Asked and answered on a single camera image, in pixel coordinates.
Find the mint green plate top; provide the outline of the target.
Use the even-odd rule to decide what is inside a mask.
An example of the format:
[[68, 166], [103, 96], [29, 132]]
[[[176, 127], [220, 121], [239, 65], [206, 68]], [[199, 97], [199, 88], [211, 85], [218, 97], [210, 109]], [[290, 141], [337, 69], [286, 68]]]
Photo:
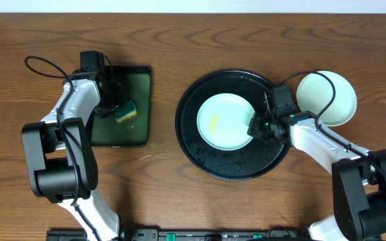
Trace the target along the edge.
[[[357, 95], [352, 85], [341, 75], [330, 71], [319, 71], [328, 77], [336, 91], [332, 104], [320, 117], [326, 126], [336, 127], [347, 123], [357, 110]], [[301, 111], [318, 114], [333, 95], [330, 83], [318, 74], [308, 74], [299, 83], [296, 100]]]

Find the mint green plate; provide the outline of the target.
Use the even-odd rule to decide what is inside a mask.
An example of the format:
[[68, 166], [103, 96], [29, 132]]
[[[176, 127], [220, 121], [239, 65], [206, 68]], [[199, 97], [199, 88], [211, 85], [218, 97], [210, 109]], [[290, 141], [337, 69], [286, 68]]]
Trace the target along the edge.
[[[336, 91], [332, 104], [320, 117], [326, 126], [336, 127], [347, 123], [357, 110], [357, 95], [352, 85], [341, 75], [330, 71], [319, 71], [328, 77]], [[318, 74], [308, 74], [299, 83], [296, 100], [301, 111], [318, 114], [333, 95], [330, 83]]]
[[211, 147], [234, 151], [253, 140], [247, 131], [254, 114], [255, 109], [243, 97], [231, 93], [216, 94], [199, 108], [196, 125], [200, 136]]

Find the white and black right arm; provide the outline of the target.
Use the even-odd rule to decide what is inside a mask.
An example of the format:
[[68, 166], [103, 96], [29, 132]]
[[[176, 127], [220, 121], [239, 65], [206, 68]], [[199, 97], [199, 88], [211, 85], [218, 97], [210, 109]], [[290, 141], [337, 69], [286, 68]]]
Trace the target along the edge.
[[334, 213], [310, 225], [314, 240], [366, 240], [386, 233], [386, 150], [356, 146], [311, 112], [256, 112], [248, 135], [308, 154], [332, 176]]

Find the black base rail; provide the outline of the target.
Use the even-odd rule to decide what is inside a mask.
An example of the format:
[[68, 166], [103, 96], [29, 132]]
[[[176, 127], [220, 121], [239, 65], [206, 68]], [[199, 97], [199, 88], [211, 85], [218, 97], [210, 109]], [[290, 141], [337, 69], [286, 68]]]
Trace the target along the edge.
[[267, 232], [226, 231], [159, 231], [137, 229], [123, 232], [119, 240], [130, 241], [256, 241], [256, 240], [311, 240], [303, 231], [269, 230]]

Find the black rectangular tray green liquid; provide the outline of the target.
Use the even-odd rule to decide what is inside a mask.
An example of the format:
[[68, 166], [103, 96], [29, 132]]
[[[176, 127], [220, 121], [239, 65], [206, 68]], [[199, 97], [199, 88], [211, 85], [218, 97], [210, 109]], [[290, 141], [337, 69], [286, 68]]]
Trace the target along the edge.
[[86, 125], [91, 145], [95, 147], [140, 147], [148, 140], [151, 97], [149, 66], [114, 66], [115, 80], [125, 88], [137, 114], [120, 123], [114, 115], [99, 118], [92, 115]]

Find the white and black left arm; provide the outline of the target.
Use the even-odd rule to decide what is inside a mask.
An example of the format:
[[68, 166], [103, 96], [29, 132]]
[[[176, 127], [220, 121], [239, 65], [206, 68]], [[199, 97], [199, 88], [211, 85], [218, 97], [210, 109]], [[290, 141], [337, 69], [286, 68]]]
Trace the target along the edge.
[[86, 124], [101, 102], [99, 70], [65, 77], [53, 109], [21, 130], [32, 192], [70, 212], [87, 240], [127, 240], [120, 217], [97, 189], [97, 161]]

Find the black round tray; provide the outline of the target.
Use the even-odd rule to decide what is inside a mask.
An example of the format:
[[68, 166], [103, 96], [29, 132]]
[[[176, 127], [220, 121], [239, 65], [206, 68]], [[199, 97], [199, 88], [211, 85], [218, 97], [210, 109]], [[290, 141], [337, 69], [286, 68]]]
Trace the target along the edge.
[[225, 180], [253, 179], [274, 169], [286, 156], [289, 144], [254, 138], [238, 150], [223, 151], [206, 143], [196, 124], [200, 106], [215, 94], [239, 95], [264, 113], [265, 95], [273, 88], [269, 79], [245, 70], [219, 70], [195, 81], [181, 97], [175, 115], [176, 136], [187, 158], [207, 174]]

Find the green and yellow sponge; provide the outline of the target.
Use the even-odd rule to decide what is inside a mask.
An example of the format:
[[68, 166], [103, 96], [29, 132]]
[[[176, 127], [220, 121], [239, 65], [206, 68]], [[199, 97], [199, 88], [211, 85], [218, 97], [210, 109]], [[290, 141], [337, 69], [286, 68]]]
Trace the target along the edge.
[[132, 100], [126, 102], [115, 111], [115, 120], [121, 123], [137, 114], [136, 105]]

